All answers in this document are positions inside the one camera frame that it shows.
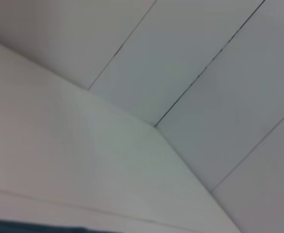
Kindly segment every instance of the white ceiling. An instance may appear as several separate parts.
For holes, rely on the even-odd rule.
[[[88,88],[155,0],[0,0],[0,41]]]
[[[90,88],[155,125],[258,0],[158,0]]]
[[[0,41],[88,88],[155,0],[0,0]],[[90,91],[155,125],[260,0],[158,0]]]
[[[270,6],[258,9],[158,125],[209,190],[284,117],[284,25]]]
[[[243,233],[284,233],[283,118],[284,0],[267,0],[158,129]]]

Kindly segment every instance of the white wall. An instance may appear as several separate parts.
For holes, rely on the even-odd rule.
[[[40,207],[36,216],[25,206],[28,200],[16,200],[19,220],[41,222],[44,211],[61,213],[63,219],[94,211],[118,216],[103,219],[115,221],[107,224],[109,229],[130,225],[115,228],[126,233],[142,232],[141,221],[148,222],[143,229],[152,221],[161,231],[165,225],[170,232],[238,232],[154,128],[2,46],[0,192],[75,209],[62,213],[60,207]],[[11,218],[2,207],[11,213],[18,204],[2,199],[9,206],[0,205],[0,217]],[[29,205],[37,208],[38,203]],[[61,216],[48,223],[62,224]],[[85,218],[68,224],[84,224]],[[140,219],[136,230],[127,218]]]
[[[0,219],[121,233],[193,233],[142,220],[0,193]]]
[[[90,91],[155,125],[262,0],[158,0]]]
[[[0,41],[84,87],[155,0],[0,0]]]

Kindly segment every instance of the dark object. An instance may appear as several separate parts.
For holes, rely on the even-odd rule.
[[[0,233],[108,233],[85,228],[52,227],[39,224],[0,221]]]

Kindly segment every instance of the white surface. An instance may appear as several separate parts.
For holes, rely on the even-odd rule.
[[[0,41],[88,88],[154,0],[0,0]]]
[[[198,233],[4,194],[0,194],[0,219],[120,233]]]
[[[158,130],[212,190],[283,117],[284,1],[266,1]]]
[[[243,233],[284,232],[284,121],[213,195]]]
[[[0,190],[238,232],[154,128],[1,46]]]
[[[90,91],[155,125],[260,2],[158,0]]]

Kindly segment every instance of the ceiling panel seam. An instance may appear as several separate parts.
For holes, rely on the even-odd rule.
[[[146,15],[150,12],[150,10],[153,8],[153,6],[155,5],[155,3],[157,2],[157,0],[155,0],[153,2],[153,4],[150,6],[150,8],[146,11],[146,13],[144,14],[144,16],[141,18],[141,20],[138,22],[138,24],[134,27],[134,29],[131,31],[131,33],[129,34],[129,36],[126,38],[126,40],[123,42],[123,44],[119,47],[119,49],[116,51],[116,53],[112,56],[112,58],[108,61],[108,63],[104,66],[104,68],[102,69],[102,71],[99,73],[99,75],[96,77],[96,79],[92,82],[92,84],[90,84],[88,90],[90,90],[90,88],[94,85],[94,83],[97,81],[97,79],[100,77],[100,75],[103,73],[103,71],[108,67],[108,65],[111,63],[111,61],[113,60],[113,58],[118,54],[118,52],[122,49],[122,47],[124,46],[124,44],[126,43],[126,41],[130,38],[130,36],[133,34],[133,32],[136,30],[136,28],[140,25],[140,23],[143,21],[143,19],[146,17]]]
[[[244,156],[244,158],[210,191],[211,194],[274,131],[274,129],[281,124],[282,121],[284,121],[284,117],[275,124],[275,126],[272,127],[272,129],[250,150],[250,152]]]
[[[203,71],[197,76],[197,78],[186,88],[186,90],[180,95],[180,97],[173,103],[173,105],[168,109],[168,111],[160,118],[160,120],[154,126],[155,128],[161,122],[162,119],[170,112],[170,110],[175,106],[175,104],[184,96],[184,94],[190,89],[190,87],[200,78],[200,76],[205,72],[208,66],[217,58],[217,56],[224,50],[224,48],[229,44],[229,42],[235,37],[235,35],[243,28],[243,26],[249,21],[249,19],[255,14],[255,12],[261,7],[261,5],[265,2],[263,0],[259,6],[253,11],[253,13],[248,17],[248,19],[241,25],[241,27],[234,33],[234,35],[228,40],[228,42],[221,48],[221,50],[214,56],[214,58],[206,65]]]

